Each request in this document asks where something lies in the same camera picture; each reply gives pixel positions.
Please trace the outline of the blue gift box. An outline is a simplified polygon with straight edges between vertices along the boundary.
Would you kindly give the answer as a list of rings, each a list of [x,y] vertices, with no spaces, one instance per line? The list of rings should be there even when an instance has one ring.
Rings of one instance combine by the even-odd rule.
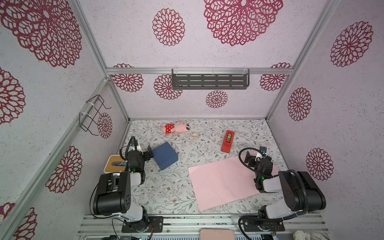
[[[168,142],[153,149],[153,155],[155,162],[162,171],[179,160],[177,152]]]

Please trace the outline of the pink wrapping paper sheet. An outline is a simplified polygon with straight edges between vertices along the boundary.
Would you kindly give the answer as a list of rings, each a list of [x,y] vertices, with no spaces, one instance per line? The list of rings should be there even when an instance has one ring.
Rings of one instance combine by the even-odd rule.
[[[260,193],[255,187],[255,173],[237,156],[190,167],[189,177],[201,212]]]

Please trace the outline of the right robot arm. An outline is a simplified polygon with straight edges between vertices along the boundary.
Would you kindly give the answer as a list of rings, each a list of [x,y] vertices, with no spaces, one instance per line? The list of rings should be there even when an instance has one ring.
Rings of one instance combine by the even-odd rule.
[[[283,222],[323,210],[326,198],[308,172],[287,170],[273,175],[272,158],[264,150],[250,154],[253,148],[244,148],[239,152],[239,160],[243,166],[255,173],[255,187],[260,193],[282,193],[283,198],[275,203],[265,205],[256,215],[239,218],[241,232],[284,231]]]

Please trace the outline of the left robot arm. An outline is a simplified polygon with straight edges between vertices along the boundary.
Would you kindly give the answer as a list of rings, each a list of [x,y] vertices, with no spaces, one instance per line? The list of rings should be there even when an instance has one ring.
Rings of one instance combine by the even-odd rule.
[[[134,147],[125,154],[111,155],[90,197],[90,213],[97,219],[116,218],[124,233],[154,231],[145,207],[133,201],[131,188],[145,181],[145,163],[154,157],[151,147]]]

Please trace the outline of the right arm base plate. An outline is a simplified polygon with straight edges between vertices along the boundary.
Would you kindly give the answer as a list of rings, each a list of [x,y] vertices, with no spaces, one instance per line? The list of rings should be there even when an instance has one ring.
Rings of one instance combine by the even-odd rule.
[[[243,216],[241,220],[245,232],[283,232],[283,222],[277,220],[260,220],[254,216]]]

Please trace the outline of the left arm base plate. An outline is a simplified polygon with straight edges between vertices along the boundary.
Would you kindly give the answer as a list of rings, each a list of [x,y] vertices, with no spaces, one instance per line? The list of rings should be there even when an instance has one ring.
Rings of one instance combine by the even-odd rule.
[[[161,233],[163,231],[164,217],[149,216],[143,217],[137,222],[124,221],[122,233],[138,234],[138,233]]]

